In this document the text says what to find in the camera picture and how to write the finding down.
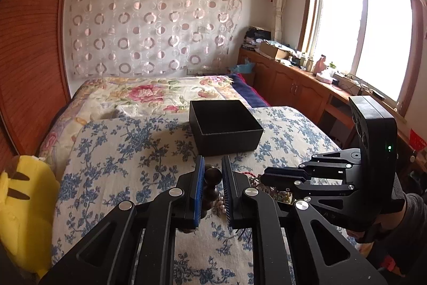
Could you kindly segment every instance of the white and blue floral cloth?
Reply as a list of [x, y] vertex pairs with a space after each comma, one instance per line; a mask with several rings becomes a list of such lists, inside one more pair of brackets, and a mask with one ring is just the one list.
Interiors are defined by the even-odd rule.
[[[268, 166], [297, 166], [313, 153], [338, 150], [292, 108], [250, 111], [264, 133], [255, 151], [230, 155], [235, 171], [258, 175]], [[124, 116], [84, 126], [71, 151], [56, 204], [53, 264], [122, 200], [144, 203], [174, 187], [181, 174], [194, 170], [196, 156], [188, 114]], [[220, 156], [205, 160], [221, 168]], [[173, 277], [177, 285], [253, 284], [251, 230], [230, 229], [225, 215], [213, 208], [195, 232], [177, 231]]]

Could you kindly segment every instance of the navy blue blanket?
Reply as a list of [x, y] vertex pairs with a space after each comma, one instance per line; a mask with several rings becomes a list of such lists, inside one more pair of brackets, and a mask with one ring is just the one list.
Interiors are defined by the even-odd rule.
[[232, 87], [240, 94], [252, 108], [269, 107], [270, 105], [258, 94], [258, 92], [245, 83], [240, 74], [228, 74], [233, 79]]

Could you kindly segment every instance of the bed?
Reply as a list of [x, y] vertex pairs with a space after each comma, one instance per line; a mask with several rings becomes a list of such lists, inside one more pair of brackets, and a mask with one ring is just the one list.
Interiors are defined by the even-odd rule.
[[61, 180], [78, 132], [90, 121], [128, 116], [188, 113], [190, 100], [238, 99], [245, 106], [268, 104], [240, 74], [178, 79], [102, 78], [86, 81], [53, 124], [41, 144], [39, 157]]
[[[289, 107], [250, 108], [264, 133], [255, 151], [230, 155], [232, 169], [262, 173], [296, 166], [312, 153], [338, 150], [311, 121]], [[194, 169], [197, 149], [187, 113], [89, 122], [76, 138], [55, 208], [52, 263], [122, 200], [148, 202]], [[221, 157], [206, 163], [220, 168]], [[314, 179], [317, 184], [338, 180]], [[354, 240], [339, 228], [354, 244]], [[253, 284], [251, 231], [232, 230], [217, 208], [190, 234], [177, 231], [175, 284]]]

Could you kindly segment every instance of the circle-patterned curtain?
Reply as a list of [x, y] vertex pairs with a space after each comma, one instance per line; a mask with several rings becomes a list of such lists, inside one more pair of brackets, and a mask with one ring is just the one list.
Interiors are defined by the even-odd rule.
[[66, 60], [81, 77], [143, 76], [216, 69], [241, 0], [68, 0]]

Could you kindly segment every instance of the open black box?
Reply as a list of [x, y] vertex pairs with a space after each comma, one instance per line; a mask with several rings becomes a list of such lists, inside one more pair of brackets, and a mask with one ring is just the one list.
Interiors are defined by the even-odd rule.
[[264, 131], [238, 100], [191, 101], [189, 124], [202, 156], [255, 150]]

